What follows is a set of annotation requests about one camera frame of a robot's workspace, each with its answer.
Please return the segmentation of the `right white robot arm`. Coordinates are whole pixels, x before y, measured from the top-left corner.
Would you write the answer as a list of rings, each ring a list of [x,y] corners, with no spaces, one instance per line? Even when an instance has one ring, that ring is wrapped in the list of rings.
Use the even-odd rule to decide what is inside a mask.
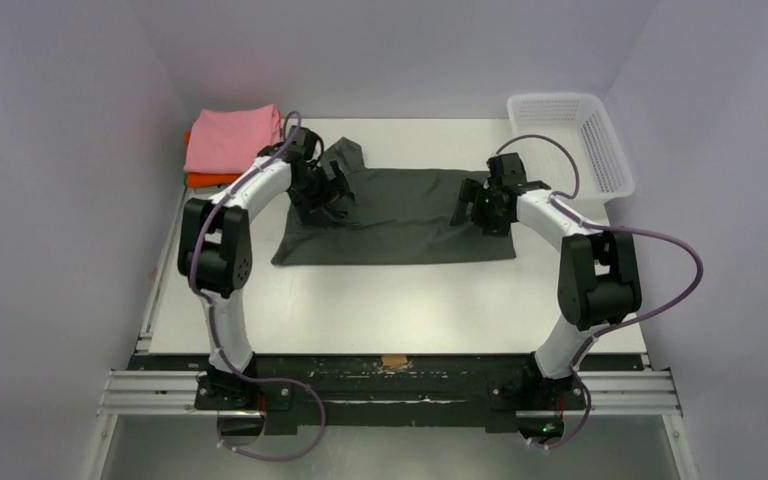
[[[528,179],[518,155],[493,156],[487,167],[486,180],[461,182],[451,225],[470,221],[485,235],[503,236],[521,224],[560,255],[560,316],[530,354],[519,387],[529,404],[544,407],[571,388],[577,366],[598,336],[641,307],[635,245],[628,234],[588,226],[561,202],[561,193]]]

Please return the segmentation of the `dark grey t shirt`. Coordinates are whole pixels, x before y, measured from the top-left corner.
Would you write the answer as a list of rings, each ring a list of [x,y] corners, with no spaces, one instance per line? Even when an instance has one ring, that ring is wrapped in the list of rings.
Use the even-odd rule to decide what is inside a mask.
[[[360,144],[343,137],[322,157],[335,162],[354,194],[331,206],[312,225],[291,208],[271,262],[278,267],[423,265],[509,260],[509,236],[450,223],[463,180],[483,181],[468,170],[369,168]]]

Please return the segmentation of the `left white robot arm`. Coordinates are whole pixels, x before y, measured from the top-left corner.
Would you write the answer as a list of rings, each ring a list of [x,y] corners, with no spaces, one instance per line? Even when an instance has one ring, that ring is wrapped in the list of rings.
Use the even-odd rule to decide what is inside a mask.
[[[351,199],[335,162],[323,166],[324,142],[296,126],[261,149],[253,165],[219,193],[183,208],[177,266],[199,298],[208,328],[208,366],[197,378],[198,410],[237,410],[266,400],[248,338],[243,289],[253,272],[251,223],[276,197],[287,195],[305,226],[344,223],[335,205]]]

